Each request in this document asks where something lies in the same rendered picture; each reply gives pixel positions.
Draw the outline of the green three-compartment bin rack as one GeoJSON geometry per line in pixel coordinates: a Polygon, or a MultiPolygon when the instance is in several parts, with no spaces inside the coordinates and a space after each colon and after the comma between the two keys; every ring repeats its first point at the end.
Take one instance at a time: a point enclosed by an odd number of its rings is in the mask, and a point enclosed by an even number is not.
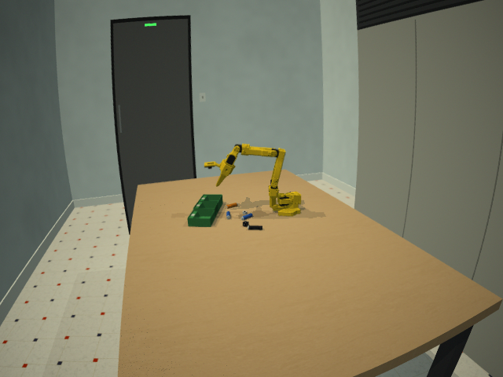
{"type": "Polygon", "coordinates": [[[203,194],[188,216],[188,226],[211,227],[222,204],[222,195],[203,194]]]}

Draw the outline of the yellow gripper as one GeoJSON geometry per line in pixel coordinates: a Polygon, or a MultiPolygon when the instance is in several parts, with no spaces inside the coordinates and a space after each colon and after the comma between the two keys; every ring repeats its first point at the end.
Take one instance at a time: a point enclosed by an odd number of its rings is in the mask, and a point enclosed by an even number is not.
{"type": "Polygon", "coordinates": [[[227,177],[229,176],[229,174],[232,173],[233,169],[235,168],[235,166],[230,166],[228,164],[225,163],[226,159],[223,159],[222,162],[219,164],[217,164],[216,162],[208,162],[208,163],[204,163],[204,168],[205,167],[208,167],[208,169],[211,169],[212,167],[216,166],[216,167],[220,167],[220,170],[221,170],[221,174],[220,174],[220,177],[216,183],[216,187],[218,187],[222,181],[227,177]],[[209,165],[211,164],[211,165],[209,165]]]}

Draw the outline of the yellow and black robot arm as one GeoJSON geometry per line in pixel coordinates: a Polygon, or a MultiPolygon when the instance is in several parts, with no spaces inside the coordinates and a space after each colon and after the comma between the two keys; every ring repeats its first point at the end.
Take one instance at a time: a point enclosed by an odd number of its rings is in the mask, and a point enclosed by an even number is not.
{"type": "Polygon", "coordinates": [[[273,211],[278,211],[278,215],[281,216],[293,216],[296,214],[300,214],[300,209],[299,209],[299,198],[300,194],[297,192],[287,192],[287,193],[279,193],[278,190],[278,181],[279,177],[281,174],[281,168],[283,165],[284,157],[285,157],[285,150],[282,148],[279,148],[278,150],[275,148],[260,148],[260,147],[250,147],[247,146],[247,144],[242,144],[242,145],[235,145],[233,151],[227,155],[227,160],[225,161],[226,164],[233,166],[234,162],[237,159],[238,153],[241,152],[241,155],[243,156],[268,156],[268,157],[277,157],[276,162],[274,165],[272,177],[270,180],[270,185],[269,185],[269,196],[270,196],[270,207],[273,209],[273,211]],[[257,148],[257,149],[250,149],[250,148],[257,148]],[[271,150],[271,151],[265,151],[265,149],[271,150]],[[277,163],[277,164],[276,164],[277,163]],[[273,179],[274,176],[274,179],[273,179]],[[276,198],[277,202],[279,204],[276,204],[276,198]],[[288,206],[286,206],[288,205],[288,206]],[[278,208],[284,208],[278,209],[278,208]]]}

